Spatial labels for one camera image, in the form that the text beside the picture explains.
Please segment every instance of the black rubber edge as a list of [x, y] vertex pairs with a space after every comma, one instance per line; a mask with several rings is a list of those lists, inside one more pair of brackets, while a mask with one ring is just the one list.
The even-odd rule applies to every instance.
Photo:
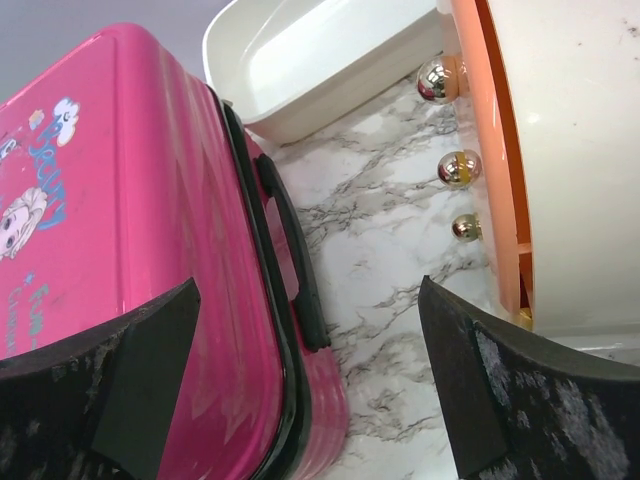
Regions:
[[424, 277], [418, 293], [422, 332], [458, 475], [468, 478], [509, 453], [509, 443], [468, 317], [455, 302]]
[[244, 128], [233, 109], [221, 102], [211, 88], [209, 90], [227, 127], [229, 146], [233, 153], [256, 254], [260, 262], [284, 375], [280, 425], [269, 452], [251, 476], [251, 480], [285, 480], [295, 474], [309, 442], [312, 421], [311, 389], [298, 346], [280, 265], [269, 234], [269, 225], [245, 142]]
[[267, 192], [267, 195], [276, 200], [289, 251], [293, 258], [293, 265], [300, 285], [298, 294], [293, 300], [293, 308], [298, 317], [302, 339], [308, 350], [317, 352], [331, 346], [331, 340], [329, 340], [327, 325], [322, 313], [318, 284], [313, 273], [307, 242], [304, 239], [295, 207], [273, 160], [262, 154], [256, 160], [256, 166], [262, 188]]
[[171, 294], [147, 321], [123, 334], [105, 374], [109, 389], [91, 441], [93, 451], [117, 461], [134, 478], [158, 477], [200, 314], [193, 279]]

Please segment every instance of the black plastic trim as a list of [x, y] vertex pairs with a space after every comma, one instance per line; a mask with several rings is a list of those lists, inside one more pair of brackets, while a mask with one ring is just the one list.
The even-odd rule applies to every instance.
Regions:
[[233, 109], [223, 104], [213, 90], [211, 92], [226, 123], [229, 144], [271, 308], [285, 380], [280, 425], [268, 454], [251, 480], [284, 480], [294, 475], [309, 442], [312, 421], [311, 389], [298, 346], [284, 280], [245, 142], [244, 129]]
[[11, 450], [0, 478], [156, 479], [199, 311], [189, 279], [0, 361], [0, 424]]
[[324, 321], [318, 285], [304, 233], [298, 221], [295, 207], [273, 160], [262, 154], [256, 160], [256, 166], [262, 187], [267, 195], [275, 198], [278, 205], [280, 220], [287, 236], [289, 251], [298, 276], [300, 288], [293, 300], [293, 308], [298, 317], [302, 339], [308, 350], [317, 352], [331, 346], [331, 340]]

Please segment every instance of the floor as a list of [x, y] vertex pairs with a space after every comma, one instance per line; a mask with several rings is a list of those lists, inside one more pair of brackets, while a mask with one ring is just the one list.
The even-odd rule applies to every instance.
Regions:
[[352, 411], [344, 454], [325, 480], [457, 478], [416, 306], [430, 275], [488, 308], [479, 245], [450, 233], [470, 199], [436, 176], [457, 145], [453, 111], [428, 107], [405, 79], [274, 154], [306, 232]]

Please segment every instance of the cartoon sticker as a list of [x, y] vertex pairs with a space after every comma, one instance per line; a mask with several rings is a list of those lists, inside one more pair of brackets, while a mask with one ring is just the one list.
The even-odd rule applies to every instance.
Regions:
[[74, 103], [69, 97], [63, 98], [53, 109], [53, 116], [60, 125], [58, 133], [58, 146], [63, 147], [73, 137], [78, 122], [80, 104]]
[[10, 138], [9, 140], [0, 144], [0, 162], [7, 158], [7, 155], [9, 155], [17, 146], [18, 142], [15, 138]]
[[44, 112], [42, 110], [36, 110], [29, 117], [29, 128], [31, 130], [35, 130], [40, 126], [43, 120], [44, 120]]
[[29, 336], [31, 337], [30, 350], [35, 350], [39, 346], [39, 335], [40, 332], [42, 332], [45, 323], [45, 312], [42, 307], [42, 303], [44, 298], [49, 294], [49, 285], [46, 283], [40, 284], [40, 287], [36, 288], [34, 291], [35, 278], [35, 273], [27, 273], [22, 285], [14, 288], [9, 294], [7, 333], [5, 334], [7, 353], [5, 357], [12, 357], [16, 354], [16, 333], [18, 323], [20, 321], [18, 307], [23, 301], [25, 294], [28, 295], [27, 298], [29, 301]]
[[31, 187], [16, 198], [0, 219], [0, 260], [14, 259], [25, 246], [47, 208], [47, 194]]

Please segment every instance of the white cloud cartoon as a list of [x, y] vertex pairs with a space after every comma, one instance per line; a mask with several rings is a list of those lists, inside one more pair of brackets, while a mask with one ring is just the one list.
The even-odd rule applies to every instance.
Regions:
[[74, 103], [70, 98], [63, 98], [53, 109], [53, 115], [58, 119], [61, 125], [58, 134], [58, 146], [62, 147], [69, 143], [76, 131], [76, 123], [78, 122], [78, 111], [80, 105]]

